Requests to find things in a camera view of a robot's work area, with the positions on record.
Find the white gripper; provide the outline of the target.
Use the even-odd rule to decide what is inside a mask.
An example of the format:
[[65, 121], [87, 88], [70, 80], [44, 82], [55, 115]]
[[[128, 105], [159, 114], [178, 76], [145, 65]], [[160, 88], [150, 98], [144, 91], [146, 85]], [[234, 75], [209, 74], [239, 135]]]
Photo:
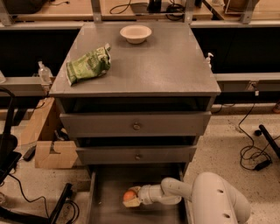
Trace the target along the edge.
[[163, 195], [160, 185], [133, 186], [129, 189], [129, 192], [132, 195], [137, 195], [138, 198], [124, 201], [123, 204], [126, 207], [139, 207], [141, 203], [150, 205], [159, 202]]

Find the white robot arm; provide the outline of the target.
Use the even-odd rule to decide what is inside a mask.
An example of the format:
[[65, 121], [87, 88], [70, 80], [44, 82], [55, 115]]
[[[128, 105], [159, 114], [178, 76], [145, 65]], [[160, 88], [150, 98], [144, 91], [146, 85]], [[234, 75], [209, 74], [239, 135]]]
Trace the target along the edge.
[[122, 203], [126, 207], [177, 205], [182, 199], [192, 203], [194, 224], [245, 224], [250, 217], [247, 198], [212, 172], [202, 172], [191, 185], [164, 178], [159, 185], [133, 186], [124, 193]]

